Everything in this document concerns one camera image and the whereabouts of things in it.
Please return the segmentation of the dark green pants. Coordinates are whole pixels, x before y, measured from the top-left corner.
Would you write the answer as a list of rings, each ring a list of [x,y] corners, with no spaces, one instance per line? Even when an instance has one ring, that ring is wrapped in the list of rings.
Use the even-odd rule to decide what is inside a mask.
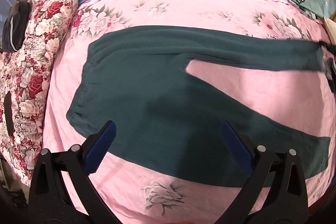
[[[110,153],[159,173],[240,188],[247,175],[222,137],[229,122],[275,152],[295,149],[306,178],[328,166],[329,137],[311,136],[244,106],[185,69],[193,59],[265,71],[320,71],[307,40],[267,40],[201,28],[138,26],[91,43],[67,120],[82,136],[116,124]]]

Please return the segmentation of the pink floral bedsheet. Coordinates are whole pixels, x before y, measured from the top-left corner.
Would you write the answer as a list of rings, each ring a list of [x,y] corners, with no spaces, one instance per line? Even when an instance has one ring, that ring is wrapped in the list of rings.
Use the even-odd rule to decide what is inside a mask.
[[[43,145],[53,152],[83,142],[69,124],[70,107],[90,43],[122,25],[199,27],[268,39],[329,41],[323,21],[310,19],[287,0],[91,0],[79,7],[54,61]],[[335,103],[318,72],[251,71],[191,61],[187,73],[226,92],[268,118],[318,137],[329,137],[327,169],[306,180],[315,208],[329,190],[335,165]],[[107,155],[92,176],[101,197],[124,223],[210,223],[226,209],[237,188],[206,186],[149,170]]]

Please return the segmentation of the red floral quilt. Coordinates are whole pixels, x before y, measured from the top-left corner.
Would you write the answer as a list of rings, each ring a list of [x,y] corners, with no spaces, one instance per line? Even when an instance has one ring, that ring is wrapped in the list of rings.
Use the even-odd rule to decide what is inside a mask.
[[[21,182],[31,184],[43,143],[54,58],[79,0],[29,0],[24,41],[1,53],[1,154]]]

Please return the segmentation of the black bag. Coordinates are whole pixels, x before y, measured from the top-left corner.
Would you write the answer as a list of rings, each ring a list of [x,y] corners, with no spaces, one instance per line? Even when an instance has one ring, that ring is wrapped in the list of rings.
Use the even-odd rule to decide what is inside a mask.
[[[16,0],[9,9],[3,26],[1,53],[17,52],[25,39],[25,31],[30,17],[31,6],[27,0]]]

